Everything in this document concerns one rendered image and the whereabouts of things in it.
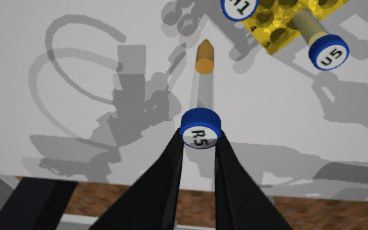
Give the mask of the yellow tube rack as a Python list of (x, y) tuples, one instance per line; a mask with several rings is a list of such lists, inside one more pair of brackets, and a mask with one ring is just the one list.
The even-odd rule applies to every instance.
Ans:
[(298, 11), (306, 8), (321, 21), (348, 1), (279, 0), (278, 4), (278, 0), (259, 0), (254, 14), (241, 22), (272, 56), (301, 35), (292, 23)]

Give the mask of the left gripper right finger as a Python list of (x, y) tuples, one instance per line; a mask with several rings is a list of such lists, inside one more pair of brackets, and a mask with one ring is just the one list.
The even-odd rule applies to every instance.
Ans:
[(293, 230), (242, 167), (223, 130), (214, 173), (216, 230)]

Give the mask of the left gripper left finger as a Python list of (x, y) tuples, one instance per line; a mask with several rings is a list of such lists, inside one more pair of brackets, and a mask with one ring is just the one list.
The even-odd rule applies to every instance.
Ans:
[(174, 230), (184, 150), (179, 131), (156, 162), (88, 230)]

